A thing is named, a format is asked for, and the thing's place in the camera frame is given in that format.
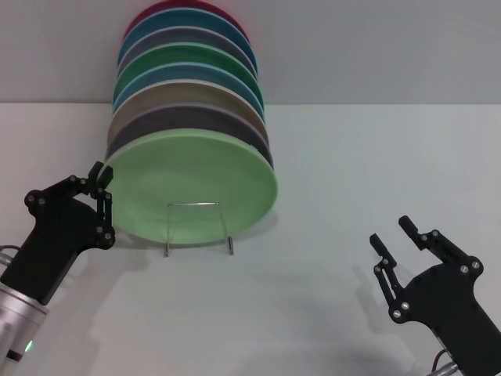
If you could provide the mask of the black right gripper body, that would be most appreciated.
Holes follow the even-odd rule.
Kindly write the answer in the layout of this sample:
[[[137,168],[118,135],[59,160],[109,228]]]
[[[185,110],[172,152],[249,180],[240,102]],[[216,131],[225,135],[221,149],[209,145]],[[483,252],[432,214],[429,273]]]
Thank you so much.
[[[462,372],[501,372],[501,331],[474,296],[479,261],[431,267],[406,286],[407,320],[426,325]]]

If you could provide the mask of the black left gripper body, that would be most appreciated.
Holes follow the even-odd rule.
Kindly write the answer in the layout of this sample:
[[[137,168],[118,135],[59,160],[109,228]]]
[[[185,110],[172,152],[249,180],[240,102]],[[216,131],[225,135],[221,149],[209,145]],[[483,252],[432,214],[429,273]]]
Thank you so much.
[[[96,245],[96,211],[74,198],[29,195],[35,225],[0,282],[42,305],[80,253]]]

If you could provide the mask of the light green plate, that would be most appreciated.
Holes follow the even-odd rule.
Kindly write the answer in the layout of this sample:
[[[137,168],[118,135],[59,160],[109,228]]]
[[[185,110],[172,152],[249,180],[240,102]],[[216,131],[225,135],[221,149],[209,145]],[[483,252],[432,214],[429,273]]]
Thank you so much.
[[[106,158],[118,229],[146,240],[200,244],[238,236],[278,196],[275,172],[253,146],[200,129],[155,132]]]

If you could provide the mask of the lavender plate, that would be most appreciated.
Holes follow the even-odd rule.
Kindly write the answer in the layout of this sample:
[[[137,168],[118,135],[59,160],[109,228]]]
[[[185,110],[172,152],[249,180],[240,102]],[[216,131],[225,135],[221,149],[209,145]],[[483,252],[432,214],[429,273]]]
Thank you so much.
[[[237,138],[254,147],[271,166],[274,165],[268,142],[249,121],[229,110],[195,103],[161,106],[132,118],[107,147],[106,158],[135,139],[174,129],[201,129]]]

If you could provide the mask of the beige plate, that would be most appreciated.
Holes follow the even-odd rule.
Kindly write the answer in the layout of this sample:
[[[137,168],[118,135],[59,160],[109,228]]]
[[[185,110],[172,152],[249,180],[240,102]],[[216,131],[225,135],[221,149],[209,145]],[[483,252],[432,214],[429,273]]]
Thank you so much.
[[[268,140],[265,120],[250,101],[226,87],[201,80],[176,79],[149,85],[127,98],[114,112],[107,133],[110,144],[133,118],[162,105],[196,103],[221,107],[252,124],[264,140]]]

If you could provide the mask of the light blue plate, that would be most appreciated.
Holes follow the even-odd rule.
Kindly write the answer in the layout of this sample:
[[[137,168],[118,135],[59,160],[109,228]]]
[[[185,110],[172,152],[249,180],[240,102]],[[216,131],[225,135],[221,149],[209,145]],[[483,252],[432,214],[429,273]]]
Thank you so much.
[[[219,67],[205,63],[168,63],[139,74],[127,82],[113,101],[112,113],[133,94],[150,85],[165,81],[198,80],[223,86],[244,98],[265,120],[265,109],[262,99],[258,97],[258,89],[253,90],[249,84],[236,75]]]

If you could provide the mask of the dark green plate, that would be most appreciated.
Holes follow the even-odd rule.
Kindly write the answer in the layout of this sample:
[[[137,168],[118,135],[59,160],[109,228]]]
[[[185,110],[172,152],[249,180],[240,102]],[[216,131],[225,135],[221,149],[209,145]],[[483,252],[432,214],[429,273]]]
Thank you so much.
[[[237,58],[220,49],[200,43],[170,43],[149,49],[128,63],[117,76],[112,103],[125,86],[147,70],[167,63],[205,63],[239,78],[264,105],[257,78]]]

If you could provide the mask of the grey purple plate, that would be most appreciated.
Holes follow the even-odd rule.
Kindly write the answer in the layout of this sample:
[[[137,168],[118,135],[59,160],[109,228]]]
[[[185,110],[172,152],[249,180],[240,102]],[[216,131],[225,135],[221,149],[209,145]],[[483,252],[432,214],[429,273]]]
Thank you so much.
[[[258,77],[257,68],[235,42],[222,34],[200,27],[167,27],[140,38],[137,42],[134,42],[119,59],[117,64],[117,75],[119,75],[123,69],[141,53],[159,45],[182,42],[198,43],[220,49],[239,60],[255,78]]]

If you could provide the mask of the maroon plate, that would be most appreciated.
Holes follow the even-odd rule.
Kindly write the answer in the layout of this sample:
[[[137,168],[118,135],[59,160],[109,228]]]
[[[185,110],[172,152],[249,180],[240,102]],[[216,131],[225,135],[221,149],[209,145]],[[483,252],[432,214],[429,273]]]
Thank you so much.
[[[152,16],[154,13],[158,13],[163,10],[167,9],[173,9],[173,8],[194,8],[194,9],[201,9],[208,11],[210,13],[213,13],[217,16],[221,16],[225,20],[229,21],[233,26],[235,26],[242,34],[243,36],[249,40],[247,37],[247,34],[245,33],[244,29],[241,27],[241,25],[234,19],[232,16],[230,16],[227,12],[225,12],[223,9],[218,8],[216,5],[212,5],[211,3],[204,2],[203,0],[162,0],[161,2],[158,2],[156,4],[153,4],[149,6],[148,8],[144,9],[139,15],[137,15],[132,22],[128,25],[124,35],[123,39],[126,38],[128,33],[142,20],[147,18],[148,16]]]

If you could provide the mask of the teal blue plate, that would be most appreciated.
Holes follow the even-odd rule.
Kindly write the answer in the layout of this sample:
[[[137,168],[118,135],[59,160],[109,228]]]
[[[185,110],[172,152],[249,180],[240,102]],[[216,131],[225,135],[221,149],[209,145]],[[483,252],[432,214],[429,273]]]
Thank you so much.
[[[118,53],[117,64],[125,53],[141,38],[167,27],[200,27],[219,33],[234,42],[249,58],[256,71],[258,62],[250,42],[235,25],[222,16],[195,8],[173,8],[154,13],[136,24],[124,37]]]

